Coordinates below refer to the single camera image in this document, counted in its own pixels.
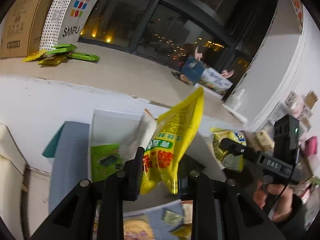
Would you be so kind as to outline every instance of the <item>windowsill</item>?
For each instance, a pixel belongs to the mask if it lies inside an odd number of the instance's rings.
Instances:
[[[155,105],[172,107],[190,95],[194,88],[177,80],[172,69],[118,50],[77,43],[77,51],[96,54],[98,63],[69,59],[53,67],[40,67],[22,58],[0,60],[0,75],[22,75],[111,90],[150,100]],[[222,101],[205,94],[204,115],[240,127],[241,124],[222,107]]]

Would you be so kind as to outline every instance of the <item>yellow chip bag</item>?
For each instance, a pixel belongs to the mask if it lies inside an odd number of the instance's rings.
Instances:
[[[66,56],[66,55],[56,55],[56,56],[54,56],[53,58],[50,58],[50,59],[39,60],[38,64],[59,65],[60,62],[64,61],[67,58],[68,58],[68,56]]]
[[[178,165],[201,122],[203,88],[159,116],[157,128],[143,156],[141,194],[161,180],[172,194],[178,193]]]
[[[229,138],[237,143],[246,146],[247,141],[245,140],[244,134],[238,131],[224,130],[215,127],[211,127],[210,131],[213,133],[212,146],[214,150],[214,155],[216,156],[217,160],[226,168],[241,172],[244,167],[243,156],[234,156],[233,154],[230,154],[228,151],[221,149],[219,147],[219,144],[223,138]]]
[[[47,52],[46,49],[38,50],[38,51],[32,53],[31,55],[27,56],[26,58],[24,58],[22,61],[23,61],[23,62],[29,62],[29,61],[36,60],[36,59],[38,59],[38,58],[41,58],[42,55],[43,55],[44,53],[46,53],[46,52]]]

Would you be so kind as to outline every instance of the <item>finger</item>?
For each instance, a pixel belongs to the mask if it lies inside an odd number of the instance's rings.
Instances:
[[[257,189],[261,189],[262,185],[263,185],[263,182],[260,179],[258,179],[258,181],[257,181]]]
[[[278,205],[276,207],[275,213],[272,217],[272,221],[275,223],[282,222],[286,220],[291,212],[292,212],[292,195],[291,199],[290,198],[281,198],[279,199]]]
[[[268,193],[272,195],[279,195],[284,189],[284,185],[282,184],[269,184],[267,187]],[[285,191],[282,193],[282,198],[290,198],[292,196],[292,189],[290,187],[287,187]]]
[[[260,207],[264,207],[266,204],[267,195],[262,190],[256,190],[253,193],[253,201]]]

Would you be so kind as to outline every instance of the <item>polka dot pattern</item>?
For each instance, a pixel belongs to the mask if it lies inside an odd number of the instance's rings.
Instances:
[[[42,30],[39,49],[57,45],[62,20],[71,0],[53,0]]]

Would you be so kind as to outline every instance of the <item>colorful logo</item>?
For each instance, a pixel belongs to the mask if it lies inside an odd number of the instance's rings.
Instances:
[[[90,2],[90,0],[76,0],[75,4],[73,5],[73,7],[76,9],[71,10],[70,16],[71,17],[81,17],[83,14],[83,11],[87,8],[88,2]]]

